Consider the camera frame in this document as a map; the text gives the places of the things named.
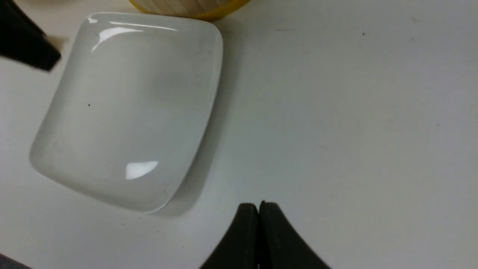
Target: white ceramic plate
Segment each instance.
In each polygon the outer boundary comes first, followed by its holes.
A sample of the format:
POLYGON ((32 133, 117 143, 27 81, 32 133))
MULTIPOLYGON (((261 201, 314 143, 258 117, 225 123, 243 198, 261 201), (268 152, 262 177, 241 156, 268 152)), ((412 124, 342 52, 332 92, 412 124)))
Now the white ceramic plate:
POLYGON ((33 142, 32 166, 110 204, 162 208, 201 143, 222 51, 208 22, 90 15, 33 142))

